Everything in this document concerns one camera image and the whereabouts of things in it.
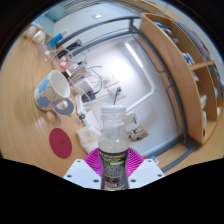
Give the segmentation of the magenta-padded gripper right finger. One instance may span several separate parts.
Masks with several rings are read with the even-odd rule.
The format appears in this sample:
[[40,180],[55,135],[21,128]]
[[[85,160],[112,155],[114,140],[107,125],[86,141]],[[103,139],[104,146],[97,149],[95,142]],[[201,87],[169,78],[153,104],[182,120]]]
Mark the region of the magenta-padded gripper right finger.
[[164,177],[153,159],[145,159],[134,149],[129,149],[126,159],[125,188],[136,189]]

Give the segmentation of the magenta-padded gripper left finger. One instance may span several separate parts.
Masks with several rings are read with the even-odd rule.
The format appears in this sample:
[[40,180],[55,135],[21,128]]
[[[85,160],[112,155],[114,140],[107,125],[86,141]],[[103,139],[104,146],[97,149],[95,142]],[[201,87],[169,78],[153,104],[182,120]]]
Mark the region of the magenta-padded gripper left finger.
[[99,190],[99,149],[94,149],[84,159],[76,159],[64,175],[64,179],[83,188]]

